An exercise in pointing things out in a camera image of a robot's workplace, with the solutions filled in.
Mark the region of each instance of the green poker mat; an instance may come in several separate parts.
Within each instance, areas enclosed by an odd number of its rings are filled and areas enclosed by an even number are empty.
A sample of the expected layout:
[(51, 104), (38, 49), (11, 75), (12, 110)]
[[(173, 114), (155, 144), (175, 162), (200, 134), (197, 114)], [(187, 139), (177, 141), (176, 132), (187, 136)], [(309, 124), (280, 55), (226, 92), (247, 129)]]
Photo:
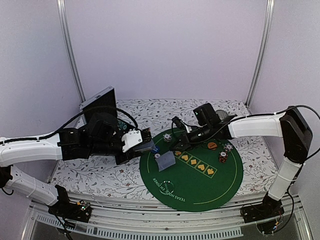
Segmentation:
[[(183, 131), (173, 129), (176, 136)], [(174, 142), (163, 140), (166, 130), (153, 138), (159, 153), (169, 151)], [(216, 149), (209, 149), (209, 143), (216, 143)], [(219, 162), (228, 140), (211, 139), (196, 148), (174, 152), (175, 165), (160, 171), (155, 154), (148, 152), (140, 158), (141, 178), (149, 192), (161, 203), (179, 211), (204, 212), (227, 203), (238, 191), (243, 179), (243, 164), (236, 148), (228, 152), (225, 163)]]

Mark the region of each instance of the poker chip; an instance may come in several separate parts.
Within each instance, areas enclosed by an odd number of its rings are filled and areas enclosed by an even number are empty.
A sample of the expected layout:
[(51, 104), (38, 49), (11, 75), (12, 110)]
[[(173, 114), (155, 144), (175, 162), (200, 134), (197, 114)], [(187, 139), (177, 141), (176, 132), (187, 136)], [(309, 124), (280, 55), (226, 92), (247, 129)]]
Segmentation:
[(232, 149), (234, 149), (234, 146), (232, 146), (231, 144), (227, 143), (225, 146), (224, 146), (224, 151), (225, 152), (231, 152)]
[(228, 159), (228, 154), (225, 151), (222, 151), (219, 153), (219, 162), (220, 163), (225, 163)]
[(154, 149), (152, 149), (150, 152), (153, 154), (157, 154), (160, 151), (160, 148), (158, 146), (155, 146)]
[(166, 143), (170, 143), (171, 140), (172, 140), (172, 137), (170, 134), (166, 133), (165, 135), (163, 135), (163, 140), (166, 142)]
[(209, 142), (207, 146), (210, 150), (216, 150), (218, 148), (218, 145), (215, 142)]

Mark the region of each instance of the white wall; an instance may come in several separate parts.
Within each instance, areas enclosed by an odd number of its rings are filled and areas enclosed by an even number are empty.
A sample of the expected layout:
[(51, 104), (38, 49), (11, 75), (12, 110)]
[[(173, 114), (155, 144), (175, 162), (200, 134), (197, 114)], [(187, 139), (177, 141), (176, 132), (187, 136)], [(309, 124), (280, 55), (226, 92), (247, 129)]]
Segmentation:
[(266, 0), (67, 0), (87, 98), (244, 101), (258, 57)]
[[(276, 1), (271, 32), (257, 90), (254, 113), (274, 112), (289, 105), (305, 104), (320, 112), (320, 2)], [(301, 111), (313, 130), (313, 152), (320, 145), (320, 123)], [(268, 139), (278, 163), (282, 140)], [(295, 188), (299, 193), (315, 239), (320, 236), (320, 155), (306, 162)]]
[[(56, 1), (0, 1), (0, 136), (56, 130), (80, 103), (59, 21)], [(45, 180), (54, 161), (18, 164)], [(21, 238), (30, 200), (0, 191), (0, 239)]]

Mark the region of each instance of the white robotic arm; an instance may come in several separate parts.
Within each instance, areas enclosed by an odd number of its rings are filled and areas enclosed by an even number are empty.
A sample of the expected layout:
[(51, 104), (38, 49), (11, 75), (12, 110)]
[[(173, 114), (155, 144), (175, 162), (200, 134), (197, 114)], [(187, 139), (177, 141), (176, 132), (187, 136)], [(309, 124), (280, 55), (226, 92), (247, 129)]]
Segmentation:
[[(266, 193), (262, 204), (243, 207), (241, 214), (245, 222), (252, 222), (277, 216), (279, 212), (283, 213), (281, 198), (296, 180), (304, 162), (308, 159), (313, 136), (297, 107), (289, 107), (280, 113), (256, 114), (238, 118), (235, 115), (227, 116), (222, 120), (209, 103), (197, 107), (193, 112), (200, 127), (194, 127), (191, 132), (182, 133), (171, 146), (172, 151), (187, 151), (213, 137), (216, 139), (247, 136), (283, 138), (284, 161), (274, 183)], [(184, 129), (184, 123), (179, 118), (174, 117), (172, 121), (178, 128)]]
[(87, 125), (63, 128), (57, 134), (26, 138), (0, 137), (0, 188), (26, 194), (45, 203), (63, 218), (88, 222), (87, 202), (70, 203), (66, 189), (41, 182), (19, 170), (14, 164), (38, 160), (87, 159), (91, 155), (115, 156), (122, 164), (154, 146), (149, 129), (121, 131), (112, 115), (97, 113)]

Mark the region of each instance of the floral tablecloth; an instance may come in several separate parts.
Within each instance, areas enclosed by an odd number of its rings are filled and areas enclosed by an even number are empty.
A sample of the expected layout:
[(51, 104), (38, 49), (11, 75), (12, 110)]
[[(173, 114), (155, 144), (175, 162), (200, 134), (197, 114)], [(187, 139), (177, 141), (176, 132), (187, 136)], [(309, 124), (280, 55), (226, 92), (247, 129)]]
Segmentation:
[[(193, 109), (211, 103), (215, 110), (229, 114), (248, 115), (241, 101), (195, 99), (135, 99), (119, 100), (117, 107), (130, 113), (139, 128), (151, 128), (153, 136), (171, 127), (171, 119), (178, 116), (185, 123), (196, 125)], [(130, 122), (126, 116), (119, 117)], [(260, 136), (231, 140), (243, 162), (243, 181), (236, 196), (266, 192), (276, 177), (276, 166)], [(52, 176), (52, 185), (67, 191), (95, 196), (156, 200), (145, 187), (139, 172), (139, 158), (116, 165), (113, 157), (93, 156), (89, 159), (60, 161)]]

